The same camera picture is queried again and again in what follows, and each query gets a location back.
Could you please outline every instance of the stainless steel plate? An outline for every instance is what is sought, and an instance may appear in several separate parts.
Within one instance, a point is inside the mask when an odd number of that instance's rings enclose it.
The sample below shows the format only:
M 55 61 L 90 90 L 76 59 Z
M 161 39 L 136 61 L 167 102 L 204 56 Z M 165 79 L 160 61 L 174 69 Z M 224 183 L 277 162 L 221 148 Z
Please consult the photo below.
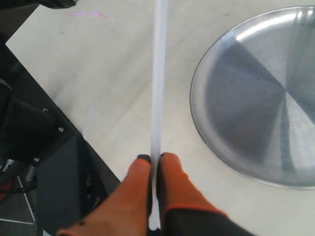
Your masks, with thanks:
M 206 144 L 240 173 L 315 187 L 315 7 L 241 23 L 207 51 L 190 91 Z

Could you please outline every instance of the red object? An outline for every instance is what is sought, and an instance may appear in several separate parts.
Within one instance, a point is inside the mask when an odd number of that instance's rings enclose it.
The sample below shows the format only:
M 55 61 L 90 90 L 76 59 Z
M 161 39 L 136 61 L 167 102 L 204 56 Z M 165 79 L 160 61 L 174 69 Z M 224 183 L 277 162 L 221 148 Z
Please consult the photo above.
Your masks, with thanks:
M 10 188 L 12 187 L 12 184 L 13 184 L 13 181 L 10 181 L 9 183 L 5 185 L 0 185 L 0 190 L 10 190 Z M 0 203 L 5 199 L 7 195 L 8 195 L 7 193 L 0 194 Z

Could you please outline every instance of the white rod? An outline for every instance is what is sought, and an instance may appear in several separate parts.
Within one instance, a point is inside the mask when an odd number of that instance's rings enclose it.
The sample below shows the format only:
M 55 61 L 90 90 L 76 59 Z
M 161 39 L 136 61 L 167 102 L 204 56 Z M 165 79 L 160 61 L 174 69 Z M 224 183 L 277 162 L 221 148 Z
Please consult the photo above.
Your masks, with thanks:
M 156 0 L 155 4 L 155 31 L 154 31 L 154 58 L 153 58 L 153 93 L 152 93 L 152 191 L 153 207 L 149 218 L 149 227 L 155 230 L 159 227 L 158 200 L 156 194 L 156 176 L 158 160 L 161 155 L 162 120 L 163 120 L 163 89 L 165 71 L 165 47 L 167 28 L 168 0 Z

